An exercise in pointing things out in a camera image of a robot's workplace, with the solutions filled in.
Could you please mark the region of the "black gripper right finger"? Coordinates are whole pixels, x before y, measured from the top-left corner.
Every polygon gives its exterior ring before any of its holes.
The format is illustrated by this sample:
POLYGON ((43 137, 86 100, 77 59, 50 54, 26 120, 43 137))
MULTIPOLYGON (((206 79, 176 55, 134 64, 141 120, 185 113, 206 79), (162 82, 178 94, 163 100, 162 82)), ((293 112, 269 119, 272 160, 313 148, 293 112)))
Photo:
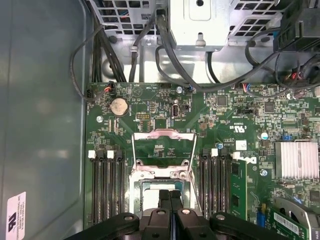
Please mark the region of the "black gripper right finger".
POLYGON ((285 237, 226 212, 217 212, 209 219, 185 208, 181 192, 172 190, 170 202, 179 229, 178 240, 284 240, 285 237))

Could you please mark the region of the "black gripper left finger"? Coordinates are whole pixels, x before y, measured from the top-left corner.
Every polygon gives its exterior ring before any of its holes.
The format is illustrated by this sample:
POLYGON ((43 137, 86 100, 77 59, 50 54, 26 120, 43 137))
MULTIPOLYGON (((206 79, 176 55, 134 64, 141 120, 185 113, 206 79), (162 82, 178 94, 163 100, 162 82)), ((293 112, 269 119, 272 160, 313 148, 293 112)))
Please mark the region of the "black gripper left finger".
POLYGON ((171 198, 168 190, 159 191, 158 207, 148 215, 124 212, 69 236, 68 240, 168 240, 171 234, 171 198))

